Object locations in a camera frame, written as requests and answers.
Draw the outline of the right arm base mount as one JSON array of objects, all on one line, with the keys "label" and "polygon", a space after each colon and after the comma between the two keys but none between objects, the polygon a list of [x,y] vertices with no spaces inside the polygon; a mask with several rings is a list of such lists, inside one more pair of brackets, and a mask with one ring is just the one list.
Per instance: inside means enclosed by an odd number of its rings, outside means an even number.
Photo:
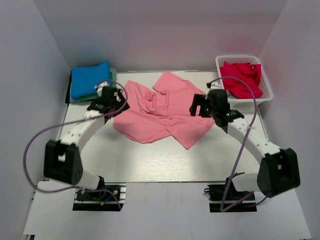
[{"label": "right arm base mount", "polygon": [[[215,184],[209,184],[203,190],[204,193],[208,195],[209,211],[211,213],[221,212],[220,206],[222,203],[225,187],[226,185],[224,183],[223,184],[215,183]],[[226,195],[223,207],[224,208],[228,207],[229,205],[245,197],[247,194],[249,194],[248,191],[238,192],[235,190],[235,187],[231,185]],[[256,204],[255,195],[251,194],[248,198],[238,203],[234,207],[230,208],[226,212],[227,213],[257,212],[257,207],[255,206],[255,204]]]}]

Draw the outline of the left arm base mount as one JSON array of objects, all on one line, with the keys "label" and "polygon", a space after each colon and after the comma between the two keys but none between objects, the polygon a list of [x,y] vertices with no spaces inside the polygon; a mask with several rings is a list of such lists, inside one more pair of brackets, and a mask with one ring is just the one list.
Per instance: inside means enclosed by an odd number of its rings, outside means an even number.
[{"label": "left arm base mount", "polygon": [[[105,184],[105,188],[112,192],[122,208],[126,197],[125,183]],[[109,192],[88,192],[84,189],[75,192],[73,211],[82,212],[119,212],[115,198]]]}]

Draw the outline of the red t-shirt in basket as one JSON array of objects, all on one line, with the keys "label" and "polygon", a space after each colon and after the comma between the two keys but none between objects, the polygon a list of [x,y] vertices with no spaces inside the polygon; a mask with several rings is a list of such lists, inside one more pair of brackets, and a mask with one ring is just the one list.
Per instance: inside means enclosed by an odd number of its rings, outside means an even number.
[{"label": "red t-shirt in basket", "polygon": [[[233,63],[226,61],[219,68],[222,77],[234,77],[245,82],[252,90],[255,98],[260,98],[263,91],[260,89],[262,66],[261,64]],[[222,79],[224,88],[234,97],[238,99],[251,99],[252,94],[249,89],[240,81],[233,78]]]}]

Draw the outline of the green folded t-shirt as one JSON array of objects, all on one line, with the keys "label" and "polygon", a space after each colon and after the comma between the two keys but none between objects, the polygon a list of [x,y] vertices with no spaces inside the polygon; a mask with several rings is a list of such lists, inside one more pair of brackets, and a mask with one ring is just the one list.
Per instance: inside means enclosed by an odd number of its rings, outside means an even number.
[{"label": "green folded t-shirt", "polygon": [[[108,82],[110,87],[115,87],[116,85],[112,82],[112,80],[113,80],[113,73],[110,72],[109,80],[107,82]],[[88,94],[88,95],[81,96],[81,97],[77,98],[76,100],[78,102],[85,102],[85,101],[93,100],[93,99],[95,99],[97,97],[98,97],[97,93],[91,93],[91,94]]]}]

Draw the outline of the black folded t-shirt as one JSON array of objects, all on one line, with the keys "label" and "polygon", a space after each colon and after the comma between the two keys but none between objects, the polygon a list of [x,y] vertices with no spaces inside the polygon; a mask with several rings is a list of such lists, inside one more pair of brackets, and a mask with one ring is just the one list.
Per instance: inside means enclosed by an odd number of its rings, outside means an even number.
[{"label": "black folded t-shirt", "polygon": [[66,104],[70,103],[71,84],[72,84],[72,72],[70,72],[70,75],[69,75],[69,81],[68,81],[67,91],[66,91],[65,100],[64,100]]}]

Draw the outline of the blue folded t-shirt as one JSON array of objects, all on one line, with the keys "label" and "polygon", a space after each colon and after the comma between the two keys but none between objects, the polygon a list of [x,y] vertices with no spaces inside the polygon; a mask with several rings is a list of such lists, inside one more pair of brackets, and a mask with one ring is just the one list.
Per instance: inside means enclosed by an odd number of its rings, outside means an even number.
[{"label": "blue folded t-shirt", "polygon": [[95,86],[110,77],[110,66],[105,61],[96,66],[76,66],[71,70],[70,96],[73,100],[96,93]]}]

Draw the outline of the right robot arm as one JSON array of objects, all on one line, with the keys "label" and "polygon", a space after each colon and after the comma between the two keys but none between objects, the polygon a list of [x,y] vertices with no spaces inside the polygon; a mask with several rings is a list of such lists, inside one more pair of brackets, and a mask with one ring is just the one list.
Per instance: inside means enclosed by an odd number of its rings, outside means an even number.
[{"label": "right robot arm", "polygon": [[257,173],[231,173],[226,179],[226,195],[236,200],[244,192],[261,192],[272,198],[301,185],[298,157],[291,148],[282,149],[256,131],[238,110],[228,103],[223,89],[195,94],[189,109],[191,116],[213,118],[226,134],[241,143],[259,163]]}]

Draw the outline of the pink t-shirt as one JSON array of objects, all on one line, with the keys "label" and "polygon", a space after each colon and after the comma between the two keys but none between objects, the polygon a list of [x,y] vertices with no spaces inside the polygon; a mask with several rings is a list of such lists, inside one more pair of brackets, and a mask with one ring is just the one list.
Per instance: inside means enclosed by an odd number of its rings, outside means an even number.
[{"label": "pink t-shirt", "polygon": [[172,136],[188,150],[215,123],[190,115],[194,95],[204,92],[173,73],[163,73],[152,89],[131,80],[124,88],[129,109],[114,118],[113,126],[133,141],[149,144]]}]

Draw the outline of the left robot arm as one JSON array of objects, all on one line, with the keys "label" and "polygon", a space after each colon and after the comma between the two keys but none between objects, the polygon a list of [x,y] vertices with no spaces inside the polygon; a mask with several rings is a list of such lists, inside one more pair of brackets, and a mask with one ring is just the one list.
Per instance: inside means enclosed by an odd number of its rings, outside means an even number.
[{"label": "left robot arm", "polygon": [[43,174],[46,178],[87,189],[90,196],[99,200],[106,193],[104,179],[84,170],[81,152],[97,130],[130,106],[123,90],[117,87],[99,86],[97,93],[98,97],[87,107],[81,121],[61,139],[47,142]]}]

